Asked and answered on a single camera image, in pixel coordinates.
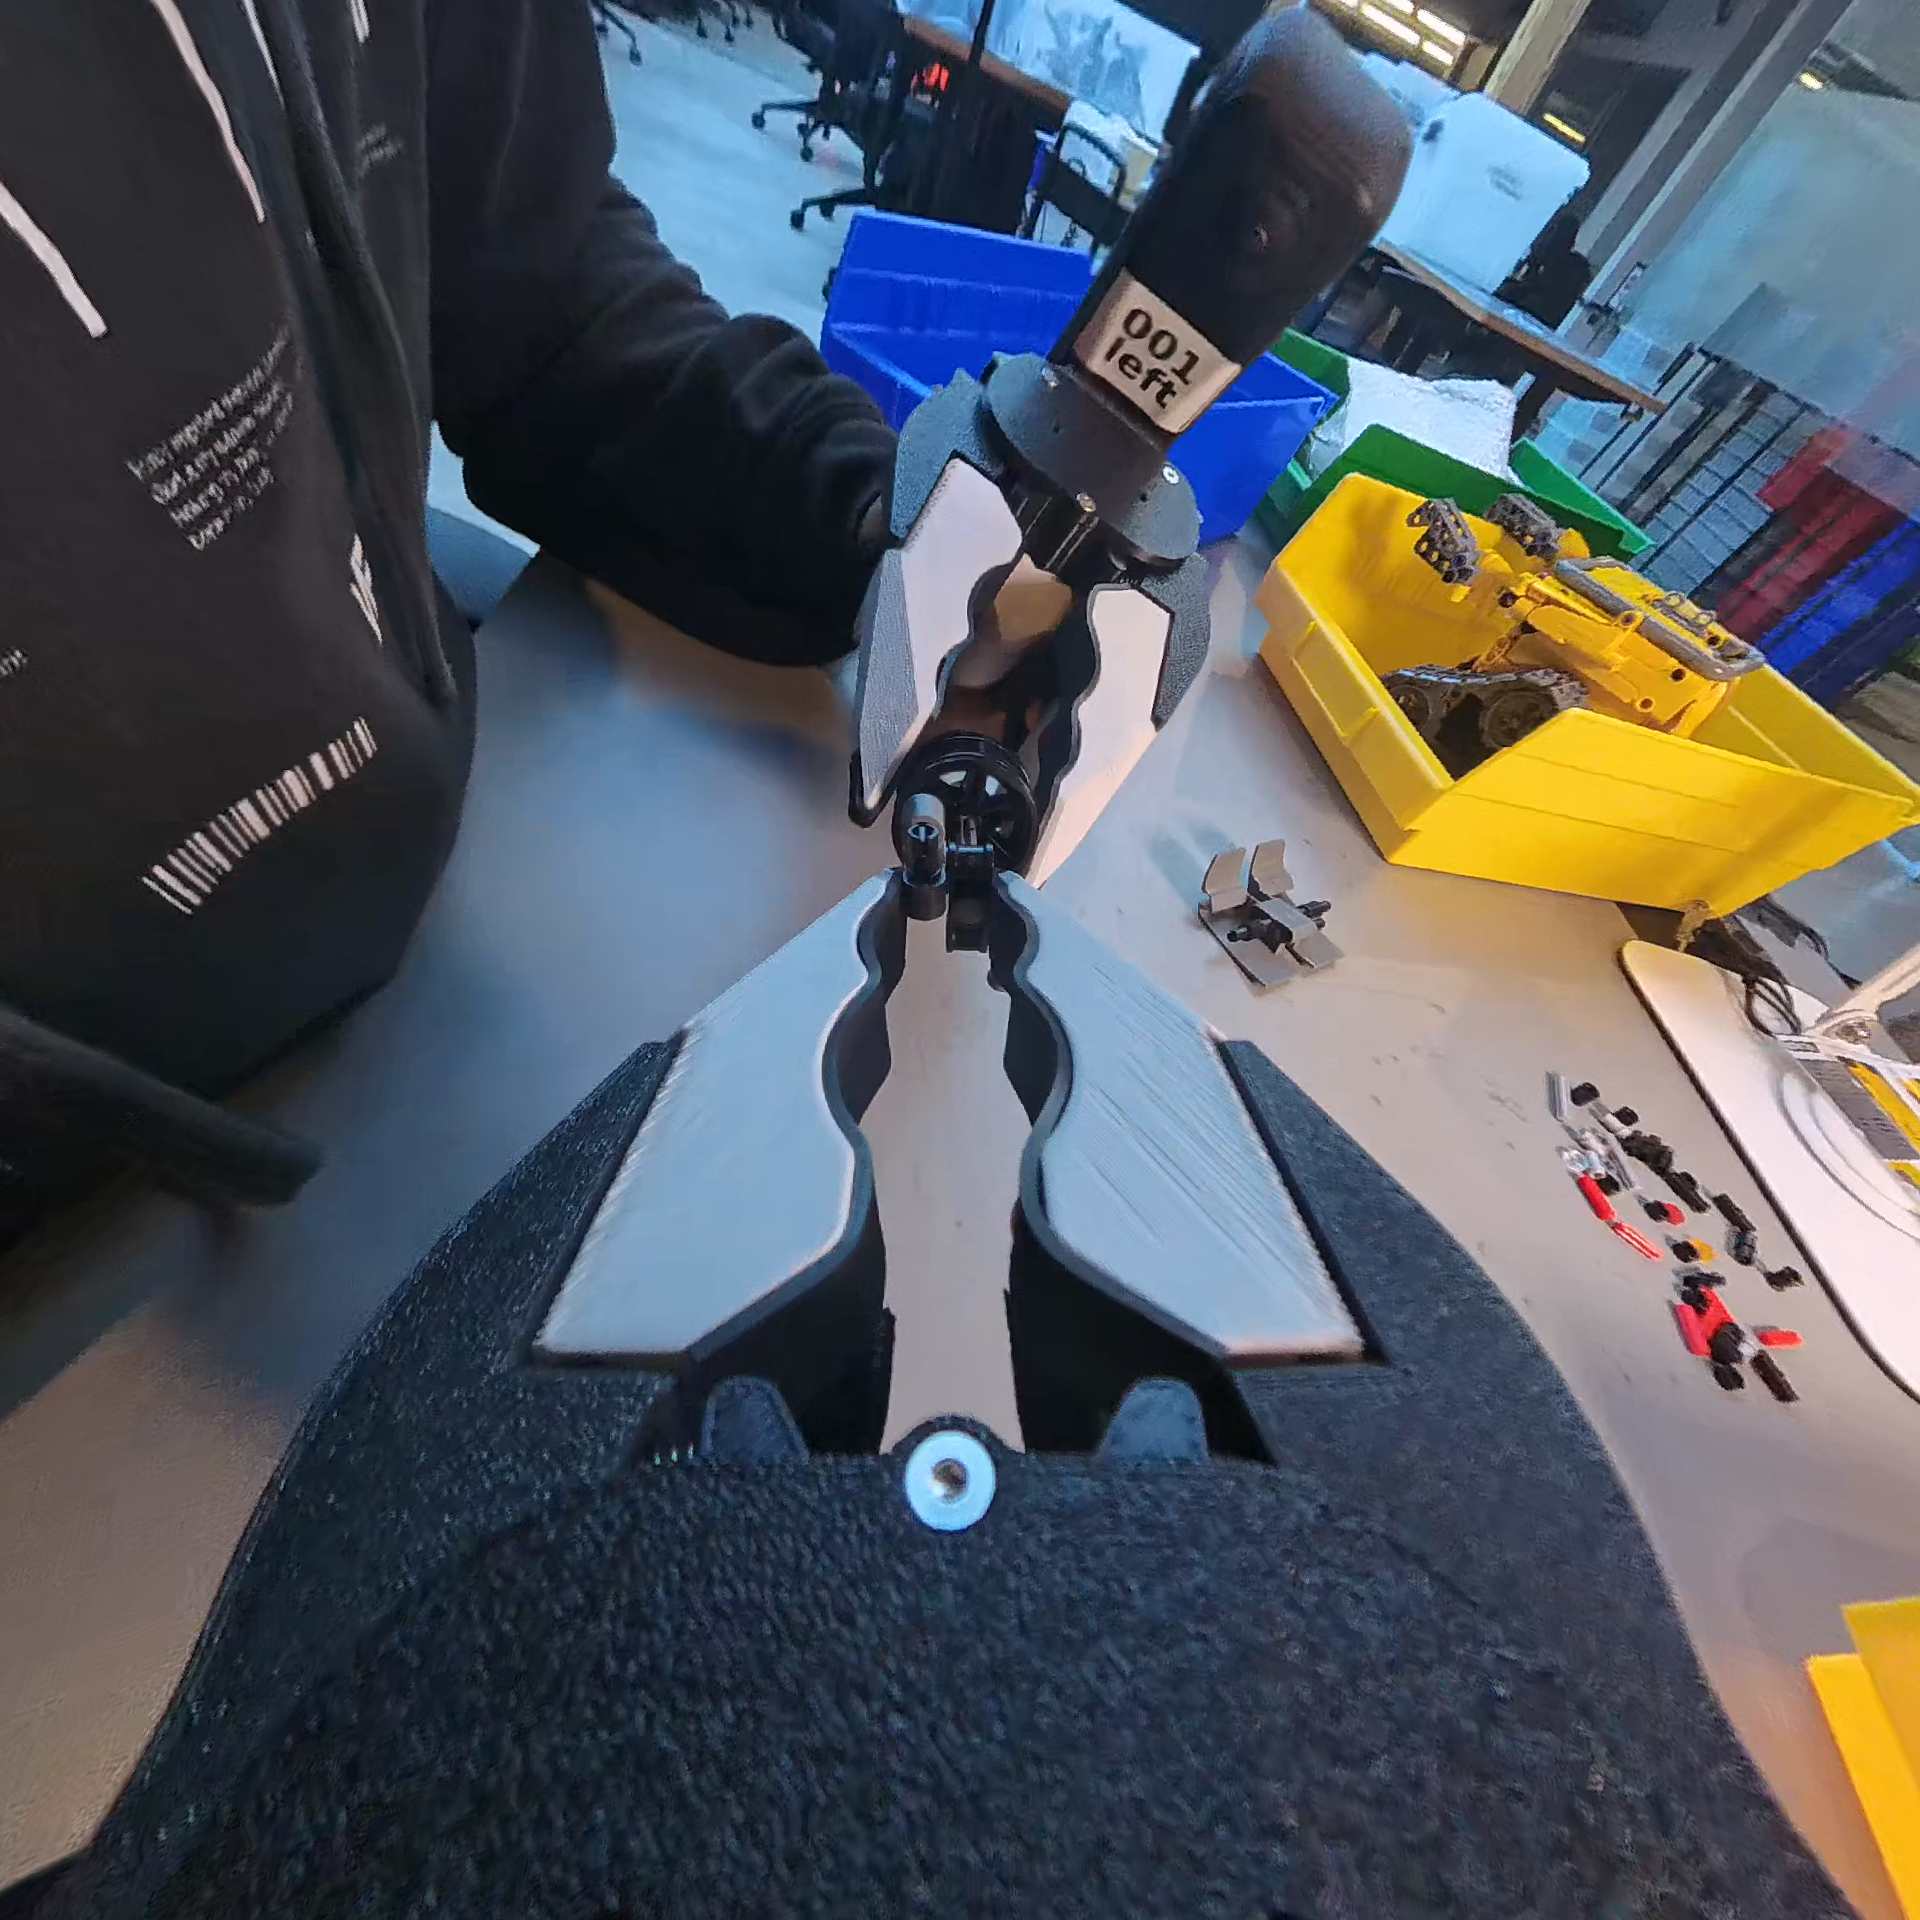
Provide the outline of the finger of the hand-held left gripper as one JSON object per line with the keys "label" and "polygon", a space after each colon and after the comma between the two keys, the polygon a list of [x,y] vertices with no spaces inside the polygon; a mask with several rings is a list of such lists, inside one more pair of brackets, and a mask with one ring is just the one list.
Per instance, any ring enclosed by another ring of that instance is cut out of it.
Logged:
{"label": "finger of the hand-held left gripper", "polygon": [[998,484],[951,457],[907,533],[877,561],[854,628],[853,823],[876,824],[913,750],[929,736],[979,730],[1003,743],[996,687],[959,687],[954,666],[1020,558]]}
{"label": "finger of the hand-held left gripper", "polygon": [[1058,639],[1062,709],[1043,729],[1039,836],[1026,866],[1045,885],[1081,846],[1161,730],[1154,717],[1172,612],[1132,584],[1094,588]]}

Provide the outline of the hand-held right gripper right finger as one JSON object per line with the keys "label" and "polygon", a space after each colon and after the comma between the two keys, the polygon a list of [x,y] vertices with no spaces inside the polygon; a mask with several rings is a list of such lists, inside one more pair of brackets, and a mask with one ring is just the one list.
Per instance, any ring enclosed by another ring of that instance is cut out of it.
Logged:
{"label": "hand-held right gripper right finger", "polygon": [[1025,1445],[1094,1449],[1172,1380],[1206,1441],[1260,1449],[1241,1382],[1365,1361],[1365,1322],[1222,1038],[1018,876],[991,985],[1028,1121],[1003,1290]]}

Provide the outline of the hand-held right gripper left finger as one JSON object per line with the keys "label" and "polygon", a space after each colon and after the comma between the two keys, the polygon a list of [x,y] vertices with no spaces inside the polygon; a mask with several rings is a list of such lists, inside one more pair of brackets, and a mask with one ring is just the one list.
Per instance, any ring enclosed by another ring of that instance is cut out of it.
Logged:
{"label": "hand-held right gripper left finger", "polygon": [[887,1426],[873,1151],[906,903],[877,872],[689,1018],[535,1334],[542,1360],[667,1376],[697,1426],[719,1382],[772,1382],[809,1449]]}

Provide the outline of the black toy wheel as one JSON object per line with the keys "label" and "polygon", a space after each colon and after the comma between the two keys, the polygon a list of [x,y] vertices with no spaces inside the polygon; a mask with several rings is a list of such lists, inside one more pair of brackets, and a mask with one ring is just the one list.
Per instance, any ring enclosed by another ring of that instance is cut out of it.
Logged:
{"label": "black toy wheel", "polygon": [[915,850],[919,821],[938,824],[941,853],[986,848],[1002,872],[1026,876],[1039,844],[1039,804],[1021,759],[977,730],[929,736],[903,759],[891,816],[903,866],[929,862]]}

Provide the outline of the small black grey brick assembly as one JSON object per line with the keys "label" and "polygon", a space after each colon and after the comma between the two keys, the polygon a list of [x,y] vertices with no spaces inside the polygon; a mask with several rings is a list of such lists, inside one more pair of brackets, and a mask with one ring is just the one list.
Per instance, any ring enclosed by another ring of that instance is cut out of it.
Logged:
{"label": "small black grey brick assembly", "polygon": [[998,850],[986,823],[932,790],[897,804],[894,844],[913,921],[945,922],[951,952],[986,952]]}

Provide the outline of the person's left forearm black sleeve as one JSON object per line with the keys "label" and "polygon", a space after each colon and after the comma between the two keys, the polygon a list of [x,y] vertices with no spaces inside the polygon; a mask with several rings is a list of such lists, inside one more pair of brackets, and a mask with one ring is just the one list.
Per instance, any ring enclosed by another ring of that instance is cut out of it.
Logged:
{"label": "person's left forearm black sleeve", "polygon": [[897,432],[799,330],[655,257],[511,303],[463,348],[437,415],[489,517],[725,655],[853,650]]}

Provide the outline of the background wooden desk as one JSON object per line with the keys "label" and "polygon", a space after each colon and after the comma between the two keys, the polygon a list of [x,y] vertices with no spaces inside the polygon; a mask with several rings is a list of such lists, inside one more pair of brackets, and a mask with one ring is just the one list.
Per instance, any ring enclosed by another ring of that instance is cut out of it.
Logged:
{"label": "background wooden desk", "polygon": [[1630,415],[1660,415],[1671,407],[1667,394],[1605,368],[1530,312],[1406,246],[1375,239],[1363,252],[1357,271],[1373,292],[1387,292],[1393,298],[1381,348],[1387,368],[1420,375],[1423,360],[1445,350],[1454,325],[1484,330],[1510,350],[1525,375],[1510,441],[1530,439],[1548,405],[1558,398],[1614,405]]}

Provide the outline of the black utility cart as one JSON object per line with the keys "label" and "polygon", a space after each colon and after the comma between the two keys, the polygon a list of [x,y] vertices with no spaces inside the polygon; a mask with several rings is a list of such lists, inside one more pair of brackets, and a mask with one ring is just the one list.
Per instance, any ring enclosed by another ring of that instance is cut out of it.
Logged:
{"label": "black utility cart", "polygon": [[1015,238],[1100,255],[1127,225],[1161,160],[1132,127],[1062,124],[1035,133]]}

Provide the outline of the clear plastic storage tub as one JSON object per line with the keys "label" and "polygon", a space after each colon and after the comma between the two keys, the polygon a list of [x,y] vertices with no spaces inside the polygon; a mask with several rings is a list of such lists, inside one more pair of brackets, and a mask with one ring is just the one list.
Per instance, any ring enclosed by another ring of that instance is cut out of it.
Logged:
{"label": "clear plastic storage tub", "polygon": [[1163,137],[1201,57],[1194,41],[1119,1],[996,1],[988,48],[1142,137]]}

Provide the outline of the white storage box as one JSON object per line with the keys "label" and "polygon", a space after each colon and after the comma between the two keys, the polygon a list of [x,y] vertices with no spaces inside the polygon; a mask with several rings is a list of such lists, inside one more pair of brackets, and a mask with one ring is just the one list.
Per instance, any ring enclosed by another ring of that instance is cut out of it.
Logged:
{"label": "white storage box", "polygon": [[1375,246],[1490,294],[1588,175],[1583,151],[1482,93],[1458,93],[1415,127]]}

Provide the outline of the grey panel brick assembly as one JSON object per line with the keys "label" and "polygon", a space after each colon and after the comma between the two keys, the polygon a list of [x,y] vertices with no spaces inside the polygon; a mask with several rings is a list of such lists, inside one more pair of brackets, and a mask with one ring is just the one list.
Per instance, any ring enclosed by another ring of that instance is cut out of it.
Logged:
{"label": "grey panel brick assembly", "polygon": [[1287,841],[1226,848],[1206,863],[1196,904],[1201,925],[1260,990],[1273,990],[1339,959],[1327,936],[1333,903],[1298,898]]}

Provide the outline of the blue plastic bin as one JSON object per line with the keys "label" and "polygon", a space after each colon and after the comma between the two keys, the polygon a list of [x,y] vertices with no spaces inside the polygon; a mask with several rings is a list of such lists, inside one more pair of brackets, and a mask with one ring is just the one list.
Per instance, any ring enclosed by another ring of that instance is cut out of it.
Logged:
{"label": "blue plastic bin", "polygon": [[[831,271],[820,354],[903,428],[955,372],[1051,348],[1092,276],[1092,257],[1068,246],[862,207]],[[1177,439],[1201,546],[1237,537],[1335,405],[1270,352]]]}

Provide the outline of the bubble wrap sheet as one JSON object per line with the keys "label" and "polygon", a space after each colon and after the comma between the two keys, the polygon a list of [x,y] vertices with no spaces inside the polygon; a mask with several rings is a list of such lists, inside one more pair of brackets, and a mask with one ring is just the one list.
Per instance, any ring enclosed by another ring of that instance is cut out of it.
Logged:
{"label": "bubble wrap sheet", "polygon": [[1510,446],[1521,398],[1506,384],[1484,377],[1427,378],[1361,356],[1347,356],[1343,368],[1343,398],[1302,446],[1310,476],[1354,449],[1369,425],[1385,425],[1476,470],[1515,477]]}

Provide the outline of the green plastic bin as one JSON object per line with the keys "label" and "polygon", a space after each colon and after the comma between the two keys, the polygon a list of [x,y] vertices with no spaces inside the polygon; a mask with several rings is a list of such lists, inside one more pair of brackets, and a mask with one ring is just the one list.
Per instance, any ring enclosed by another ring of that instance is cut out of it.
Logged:
{"label": "green plastic bin", "polygon": [[1580,533],[1598,554],[1634,561],[1652,548],[1649,533],[1542,453],[1537,439],[1518,439],[1508,447],[1476,447],[1479,458],[1460,458],[1458,453],[1473,442],[1473,432],[1462,425],[1449,428],[1441,442],[1411,436],[1403,432],[1403,400],[1385,421],[1363,418],[1347,425],[1354,365],[1349,354],[1291,327],[1281,335],[1276,356],[1325,389],[1335,407],[1254,505],[1252,526],[1273,544],[1293,537],[1347,476],[1361,472],[1415,495],[1445,495],[1462,511],[1482,511],[1503,494],[1525,494],[1557,522]]}

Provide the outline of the black office chair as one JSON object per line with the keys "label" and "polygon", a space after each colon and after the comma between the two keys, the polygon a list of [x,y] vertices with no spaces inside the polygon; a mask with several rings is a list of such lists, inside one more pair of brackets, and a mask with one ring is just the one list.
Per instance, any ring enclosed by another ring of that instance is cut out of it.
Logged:
{"label": "black office chair", "polygon": [[830,218],[842,207],[881,204],[881,170],[900,121],[894,86],[900,12],[891,1],[782,1],[774,4],[774,30],[804,57],[814,90],[804,100],[764,103],[751,127],[764,130],[771,111],[791,111],[804,160],[827,134],[844,134],[862,169],[860,185],[804,199],[789,212],[799,232],[809,212]]}

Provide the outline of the grey office chair seat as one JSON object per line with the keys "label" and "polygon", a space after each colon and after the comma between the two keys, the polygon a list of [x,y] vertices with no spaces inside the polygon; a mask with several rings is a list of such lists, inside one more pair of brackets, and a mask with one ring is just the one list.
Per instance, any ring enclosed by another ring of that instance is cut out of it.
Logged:
{"label": "grey office chair seat", "polygon": [[532,565],[535,553],[491,522],[427,505],[426,554],[446,599],[477,630]]}

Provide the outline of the yellow toy robot model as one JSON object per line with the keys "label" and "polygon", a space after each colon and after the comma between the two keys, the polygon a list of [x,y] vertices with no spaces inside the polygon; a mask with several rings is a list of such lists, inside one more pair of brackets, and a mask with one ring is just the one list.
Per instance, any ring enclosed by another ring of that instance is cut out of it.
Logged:
{"label": "yellow toy robot model", "polygon": [[1735,685],[1767,666],[1763,648],[1717,614],[1619,560],[1577,553],[1525,494],[1501,494],[1482,522],[1451,498],[1407,514],[1423,561],[1484,642],[1462,662],[1406,664],[1382,679],[1406,720],[1455,774],[1518,746],[1571,711],[1661,736],[1691,736]]}

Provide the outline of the pile of small toy bricks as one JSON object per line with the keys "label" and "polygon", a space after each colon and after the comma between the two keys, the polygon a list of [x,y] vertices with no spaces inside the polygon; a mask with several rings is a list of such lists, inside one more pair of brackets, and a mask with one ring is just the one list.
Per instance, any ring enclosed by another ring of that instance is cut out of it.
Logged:
{"label": "pile of small toy bricks", "polygon": [[1725,1191],[1683,1168],[1673,1148],[1636,1110],[1609,1103],[1594,1080],[1550,1069],[1545,1106],[1561,1161],[1581,1206],[1628,1253],[1661,1268],[1667,1309],[1684,1353],[1738,1394],[1749,1385],[1791,1406],[1799,1392],[1783,1354],[1804,1345],[1791,1328],[1741,1316],[1725,1298],[1741,1268],[1777,1288],[1797,1288],[1791,1263],[1763,1266],[1755,1221]]}

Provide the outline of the yellow plastic bin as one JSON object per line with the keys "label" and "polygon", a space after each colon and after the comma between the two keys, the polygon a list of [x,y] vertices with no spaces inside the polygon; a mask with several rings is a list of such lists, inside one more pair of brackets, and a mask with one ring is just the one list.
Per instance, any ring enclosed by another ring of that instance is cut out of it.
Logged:
{"label": "yellow plastic bin", "polygon": [[1387,862],[1718,916],[1915,824],[1915,781],[1772,666],[1693,736],[1575,709],[1454,774],[1385,677],[1466,662],[1497,591],[1415,558],[1415,506],[1342,477],[1254,596],[1260,657]]}
{"label": "yellow plastic bin", "polygon": [[1851,1649],[1807,1658],[1807,1679],[1855,1790],[1905,1917],[1918,1916],[1918,1597],[1843,1608]]}

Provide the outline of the white book stand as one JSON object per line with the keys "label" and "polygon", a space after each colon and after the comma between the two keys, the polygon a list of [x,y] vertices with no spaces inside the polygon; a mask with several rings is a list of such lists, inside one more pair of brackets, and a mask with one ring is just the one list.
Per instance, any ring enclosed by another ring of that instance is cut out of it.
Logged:
{"label": "white book stand", "polygon": [[1619,961],[1843,1322],[1915,1399],[1915,1181],[1749,1022],[1733,976],[1646,941],[1628,941]]}

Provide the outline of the yellow sticker sheet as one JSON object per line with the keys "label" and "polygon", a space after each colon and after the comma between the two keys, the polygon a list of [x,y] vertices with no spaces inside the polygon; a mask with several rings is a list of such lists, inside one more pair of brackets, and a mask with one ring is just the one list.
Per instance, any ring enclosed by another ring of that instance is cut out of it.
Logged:
{"label": "yellow sticker sheet", "polygon": [[1833,1038],[1787,1038],[1786,1048],[1865,1144],[1918,1186],[1918,1068]]}

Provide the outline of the red and blue stacked bins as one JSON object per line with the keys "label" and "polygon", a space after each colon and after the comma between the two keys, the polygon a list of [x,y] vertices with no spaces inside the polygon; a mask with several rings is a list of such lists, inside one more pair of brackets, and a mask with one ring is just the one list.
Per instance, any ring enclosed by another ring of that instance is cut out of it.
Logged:
{"label": "red and blue stacked bins", "polygon": [[1761,486],[1764,520],[1703,588],[1718,622],[1835,709],[1918,637],[1918,463],[1825,423]]}

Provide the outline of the person's black printed hoodie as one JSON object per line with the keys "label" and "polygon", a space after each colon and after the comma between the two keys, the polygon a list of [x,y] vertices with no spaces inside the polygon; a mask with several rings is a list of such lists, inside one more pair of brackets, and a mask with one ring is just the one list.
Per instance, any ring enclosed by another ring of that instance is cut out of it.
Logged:
{"label": "person's black printed hoodie", "polygon": [[535,216],[607,164],[586,4],[4,4],[4,1242],[306,1180],[222,1097],[439,885],[427,425],[514,377]]}

